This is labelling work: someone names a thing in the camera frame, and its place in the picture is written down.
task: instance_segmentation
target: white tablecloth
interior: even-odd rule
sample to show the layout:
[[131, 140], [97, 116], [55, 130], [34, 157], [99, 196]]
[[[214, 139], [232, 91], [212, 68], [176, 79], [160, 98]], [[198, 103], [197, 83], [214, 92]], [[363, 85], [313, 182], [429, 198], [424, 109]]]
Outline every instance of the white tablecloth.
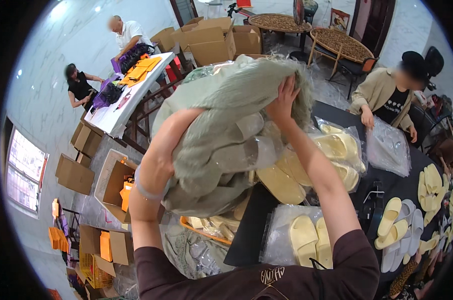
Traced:
[[[91, 125], [100, 128], [101, 130], [103, 130], [105, 133], [112, 137], [122, 138], [123, 133], [125, 132], [126, 129], [127, 121], [133, 114], [133, 111], [135, 110], [136, 106], [139, 104], [141, 99], [143, 99], [143, 97], [146, 95], [153, 82], [156, 81], [158, 76], [175, 58], [175, 54], [173, 52], [168, 52], [152, 55], [151, 58], [153, 57], [161, 57], [162, 60], [155, 66], [153, 71], [148, 72], [144, 81], [132, 87], [126, 87], [123, 93], [121, 94], [118, 102], [108, 107], [102, 107], [100, 109], [97, 109], [93, 114], [91, 114], [91, 112], [88, 111], [88, 113], [85, 116], [85, 121], [87, 121]], [[130, 99], [120, 109], [117, 109], [121, 100], [128, 92], [130, 92], [131, 94]]]

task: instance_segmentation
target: beige jacket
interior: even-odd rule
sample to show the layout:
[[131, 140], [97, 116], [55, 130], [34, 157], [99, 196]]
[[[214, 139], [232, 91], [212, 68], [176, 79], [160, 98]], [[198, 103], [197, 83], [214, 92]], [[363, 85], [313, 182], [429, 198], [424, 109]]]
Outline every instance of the beige jacket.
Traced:
[[[352, 93], [351, 99], [353, 100], [350, 105], [350, 112], [359, 115], [361, 114], [361, 106], [367, 104], [370, 110], [376, 111], [382, 107], [395, 91], [395, 80], [391, 76], [394, 69], [391, 68], [377, 68], [374, 69]], [[411, 101], [415, 98], [412, 90], [408, 93], [405, 105], [398, 114], [391, 125], [393, 127], [400, 126], [404, 131], [413, 125], [413, 122], [408, 116]]]

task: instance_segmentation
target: brown t-shirt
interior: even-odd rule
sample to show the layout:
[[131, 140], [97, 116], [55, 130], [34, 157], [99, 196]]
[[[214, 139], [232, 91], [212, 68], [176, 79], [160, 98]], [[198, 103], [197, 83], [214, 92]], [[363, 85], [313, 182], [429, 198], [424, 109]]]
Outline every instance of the brown t-shirt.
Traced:
[[379, 281], [376, 256], [359, 229], [336, 242], [333, 270], [259, 264], [191, 280], [158, 248], [142, 247], [134, 256], [141, 299], [320, 299], [323, 290], [323, 299], [370, 300]]

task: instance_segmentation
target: black table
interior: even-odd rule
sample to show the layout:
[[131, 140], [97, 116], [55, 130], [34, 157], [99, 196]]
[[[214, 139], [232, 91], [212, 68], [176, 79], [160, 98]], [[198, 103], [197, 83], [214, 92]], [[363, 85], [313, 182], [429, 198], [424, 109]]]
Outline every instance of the black table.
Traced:
[[[336, 123], [343, 127], [356, 126], [358, 135], [361, 141], [366, 141], [365, 126], [361, 123], [360, 117], [353, 115], [347, 111], [338, 109], [331, 105], [316, 102], [313, 107], [312, 118], [319, 117], [324, 120]], [[420, 203], [417, 198], [417, 187], [419, 173], [427, 165], [434, 163], [428, 156], [420, 150], [410, 145], [411, 170], [408, 177], [400, 177], [392, 172], [380, 170], [368, 166], [367, 174], [362, 177], [358, 189], [355, 193], [350, 194], [350, 198], [356, 209], [360, 209], [363, 204], [367, 192], [374, 181], [382, 182], [382, 189], [385, 191], [385, 202], [393, 197], [398, 197], [402, 200], [410, 199], [420, 208]], [[443, 170], [436, 165], [440, 174]], [[269, 218], [269, 214], [273, 212], [278, 205], [278, 201], [273, 197], [268, 190], [261, 184], [257, 184], [251, 195], [248, 206], [243, 215], [243, 219], [236, 232], [230, 250], [225, 257], [224, 263], [231, 266], [248, 266], [259, 264], [259, 255], [262, 249], [263, 236], [265, 233], [265, 224]], [[438, 230], [439, 216], [442, 216], [444, 209], [438, 213], [433, 220], [425, 227], [421, 239], [427, 241], [431, 238], [434, 231]], [[378, 262], [381, 264], [382, 251], [374, 247], [374, 240], [370, 240], [372, 248], [377, 255]], [[390, 281], [395, 279], [403, 270], [403, 264], [395, 272], [381, 273], [380, 281]]]

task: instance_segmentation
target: white shirt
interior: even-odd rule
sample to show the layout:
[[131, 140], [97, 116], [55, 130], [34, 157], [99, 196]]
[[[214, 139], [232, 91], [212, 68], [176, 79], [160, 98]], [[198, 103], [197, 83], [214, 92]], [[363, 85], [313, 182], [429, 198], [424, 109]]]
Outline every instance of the white shirt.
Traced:
[[125, 48], [132, 37], [136, 36], [140, 36], [138, 43], [153, 45], [148, 36], [143, 32], [143, 28], [141, 28], [141, 25], [137, 21], [127, 21], [123, 22], [122, 33], [116, 34], [116, 44], [118, 44], [118, 46], [120, 47], [120, 51]]

